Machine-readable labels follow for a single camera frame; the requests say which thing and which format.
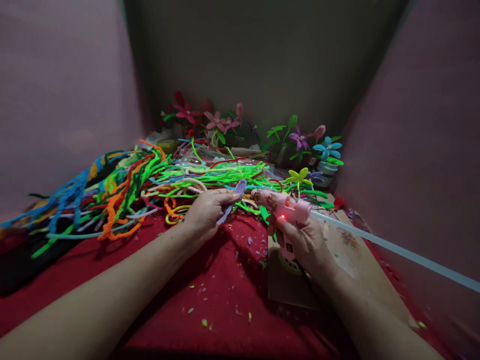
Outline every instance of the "flower stem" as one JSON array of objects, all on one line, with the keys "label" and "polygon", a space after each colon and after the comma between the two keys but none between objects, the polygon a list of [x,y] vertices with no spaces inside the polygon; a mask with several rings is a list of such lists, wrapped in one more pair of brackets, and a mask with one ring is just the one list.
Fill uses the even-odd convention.
[{"label": "flower stem", "polygon": [[283,137],[283,140],[281,141],[281,144],[282,144],[282,145],[284,144],[285,139],[287,138],[288,134],[290,133],[290,130],[291,130],[291,129],[288,129],[288,130],[286,131],[286,134],[285,134],[285,136]]}]

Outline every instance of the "blue flower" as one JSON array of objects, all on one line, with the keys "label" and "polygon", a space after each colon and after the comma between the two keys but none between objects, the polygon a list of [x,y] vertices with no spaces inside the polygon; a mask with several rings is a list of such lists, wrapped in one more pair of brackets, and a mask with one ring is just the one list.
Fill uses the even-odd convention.
[{"label": "blue flower", "polygon": [[323,152],[320,161],[325,161],[329,156],[340,159],[340,153],[336,149],[340,149],[341,147],[341,143],[332,143],[332,139],[330,138],[330,136],[325,136],[325,141],[323,142],[323,145],[315,145],[313,147],[313,150]]}]

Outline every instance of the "pink wall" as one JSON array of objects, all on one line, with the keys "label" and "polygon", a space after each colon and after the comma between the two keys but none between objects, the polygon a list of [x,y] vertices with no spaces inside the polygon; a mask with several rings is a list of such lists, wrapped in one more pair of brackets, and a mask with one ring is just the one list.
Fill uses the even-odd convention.
[{"label": "pink wall", "polygon": [[131,148],[150,120],[114,0],[2,1],[0,49],[1,221],[32,202],[26,194],[51,194]]},{"label": "pink wall", "polygon": [[[477,281],[479,99],[480,3],[419,1],[343,133],[335,189],[380,237]],[[480,294],[380,252],[444,338],[478,356]]]}]

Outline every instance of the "hot glue gun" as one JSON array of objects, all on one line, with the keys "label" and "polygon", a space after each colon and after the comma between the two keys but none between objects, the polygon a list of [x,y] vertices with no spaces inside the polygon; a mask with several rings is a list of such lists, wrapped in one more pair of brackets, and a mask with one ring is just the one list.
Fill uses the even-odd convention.
[{"label": "hot glue gun", "polygon": [[[251,192],[251,198],[257,204],[264,206],[276,218],[284,218],[290,224],[306,223],[312,205],[305,200],[293,202],[290,196],[279,192],[264,189],[255,189]],[[281,248],[281,254],[284,259],[295,260],[294,247],[289,239],[283,234],[284,244]]]}]

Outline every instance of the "yellow-green flower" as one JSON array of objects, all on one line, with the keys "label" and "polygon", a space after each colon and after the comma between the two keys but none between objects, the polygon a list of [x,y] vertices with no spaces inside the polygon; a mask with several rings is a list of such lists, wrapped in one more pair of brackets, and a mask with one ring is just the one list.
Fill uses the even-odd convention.
[{"label": "yellow-green flower", "polygon": [[293,182],[296,182],[297,184],[305,183],[307,185],[313,186],[314,184],[312,184],[310,180],[306,179],[308,172],[309,172],[309,169],[306,167],[300,170],[300,173],[293,170],[288,170],[290,177],[286,178],[285,181],[287,183],[293,183]]}]

